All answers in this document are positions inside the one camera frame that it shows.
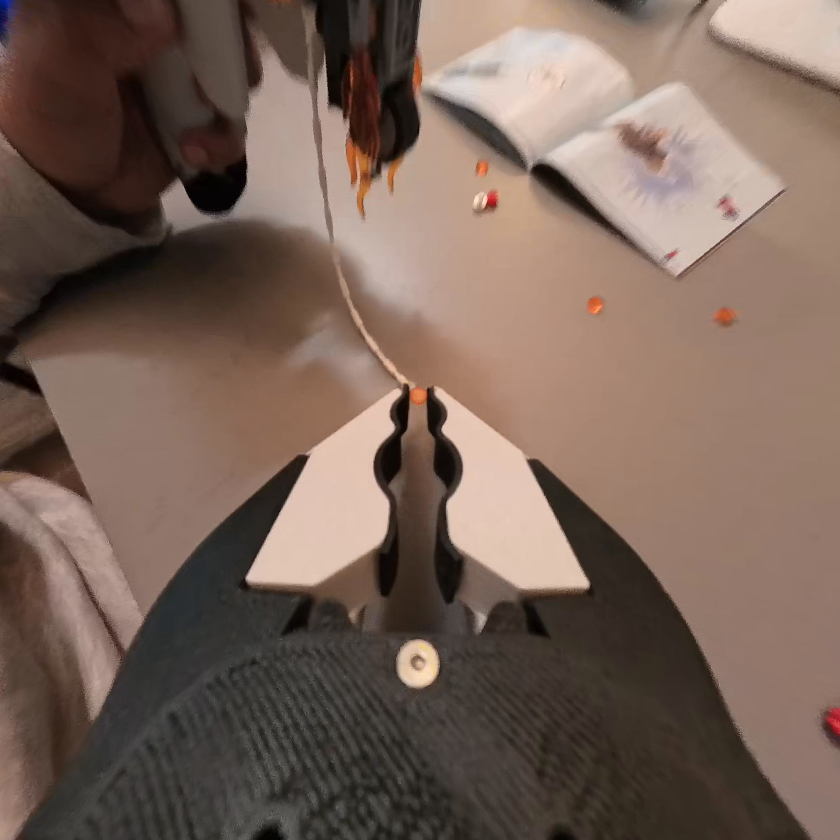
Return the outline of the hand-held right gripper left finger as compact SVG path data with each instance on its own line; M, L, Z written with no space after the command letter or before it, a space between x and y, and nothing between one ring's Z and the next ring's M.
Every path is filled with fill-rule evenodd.
M314 446L250 566L260 592L336 602L357 617L393 588L398 566L396 499L410 408L407 387Z

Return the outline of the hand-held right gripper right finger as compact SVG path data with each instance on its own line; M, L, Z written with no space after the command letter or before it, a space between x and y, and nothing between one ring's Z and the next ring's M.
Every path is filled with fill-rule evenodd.
M447 604L478 621L503 602L578 595L591 584L529 459L441 388L427 390L436 516L434 570Z

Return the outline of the lego motorcycle model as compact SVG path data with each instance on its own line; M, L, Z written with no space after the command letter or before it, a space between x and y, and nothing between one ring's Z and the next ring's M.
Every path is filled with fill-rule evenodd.
M302 2L312 137L333 273L353 325L368 351L402 389L414 388L364 326L343 274L323 155L319 79L327 81L328 105L341 112L345 158L359 216L374 181L385 178L393 193L396 173L417 143L417 105L423 81L418 54L420 1Z

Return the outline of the person's left forearm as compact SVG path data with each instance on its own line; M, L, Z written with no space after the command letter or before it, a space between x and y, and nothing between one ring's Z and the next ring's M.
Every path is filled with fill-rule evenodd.
M161 205L129 228L73 206L1 136L1 334L34 314L56 284L129 253L162 244Z

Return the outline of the lego instruction booklet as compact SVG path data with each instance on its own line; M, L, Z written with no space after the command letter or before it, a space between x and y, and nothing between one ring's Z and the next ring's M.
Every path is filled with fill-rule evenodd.
M514 28L423 92L672 277L785 191L686 84L636 97L628 69L579 35Z

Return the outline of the person's left hand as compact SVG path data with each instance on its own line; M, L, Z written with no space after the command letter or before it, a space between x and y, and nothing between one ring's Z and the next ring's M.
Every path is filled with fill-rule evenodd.
M178 30L171 2L15 3L2 50L2 132L100 223L139 228L176 178L139 78Z

